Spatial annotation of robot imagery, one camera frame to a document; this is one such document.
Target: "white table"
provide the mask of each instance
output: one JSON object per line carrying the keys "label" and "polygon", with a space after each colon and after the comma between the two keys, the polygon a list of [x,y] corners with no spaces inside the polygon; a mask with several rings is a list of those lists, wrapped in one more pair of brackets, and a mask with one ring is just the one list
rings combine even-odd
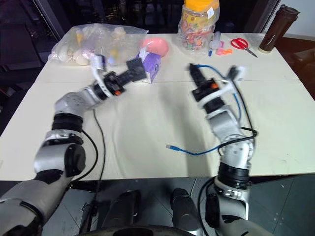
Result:
{"label": "white table", "polygon": [[[258,52],[259,34],[225,34],[245,37],[258,55],[233,49],[233,55],[193,59],[173,44],[174,35],[160,34],[170,46],[162,69],[153,84],[137,82],[127,91],[97,108],[105,133],[106,166],[103,179],[213,176],[218,171],[216,152],[202,156],[166,149],[166,144],[191,151],[203,151],[218,144],[197,108],[191,90],[195,88],[185,67],[189,62],[210,64],[223,74],[232,65],[245,65],[248,75],[241,83],[255,129],[259,131],[252,159],[252,176],[312,173],[315,170],[315,103],[297,76],[275,49],[269,55]],[[124,66],[112,68],[117,72]],[[204,70],[209,77],[217,77]],[[27,93],[0,137],[0,179],[27,180],[35,176],[33,160],[46,132],[50,130],[54,103],[65,93],[77,91],[93,77],[88,66],[61,66],[49,61]],[[236,110],[232,96],[226,103]],[[95,140],[102,157],[101,136],[92,113],[84,117],[84,130]],[[242,123],[246,124],[243,115]],[[95,153],[85,139],[86,170]],[[85,179],[97,179],[99,160]]]}

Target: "scissors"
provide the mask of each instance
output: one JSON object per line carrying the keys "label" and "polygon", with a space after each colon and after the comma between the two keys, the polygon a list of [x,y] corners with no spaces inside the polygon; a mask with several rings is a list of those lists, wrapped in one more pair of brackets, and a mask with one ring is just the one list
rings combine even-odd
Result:
{"label": "scissors", "polygon": [[231,45],[234,48],[245,50],[245,51],[249,52],[250,54],[252,54],[254,57],[258,58],[255,53],[253,53],[251,50],[248,49],[248,42],[243,38],[233,39],[231,41]]}

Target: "white wall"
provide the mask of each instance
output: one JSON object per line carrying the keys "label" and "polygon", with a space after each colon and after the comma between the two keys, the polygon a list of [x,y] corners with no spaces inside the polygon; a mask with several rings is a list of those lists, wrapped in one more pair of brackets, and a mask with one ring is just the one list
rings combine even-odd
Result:
{"label": "white wall", "polygon": [[[284,36],[315,40],[315,0],[281,0],[275,13],[278,11],[281,4],[293,7],[300,12],[297,20],[293,22]],[[275,17],[275,13],[268,22],[265,31],[269,29]]]}

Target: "brown bottle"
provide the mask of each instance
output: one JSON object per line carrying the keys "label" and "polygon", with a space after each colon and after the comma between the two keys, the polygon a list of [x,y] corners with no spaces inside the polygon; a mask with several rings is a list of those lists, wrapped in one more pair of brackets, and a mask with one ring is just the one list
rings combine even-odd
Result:
{"label": "brown bottle", "polygon": [[298,14],[299,11],[294,8],[284,4],[281,5],[258,49],[262,53],[270,53],[275,47],[277,39],[285,34],[292,23],[297,19]]}

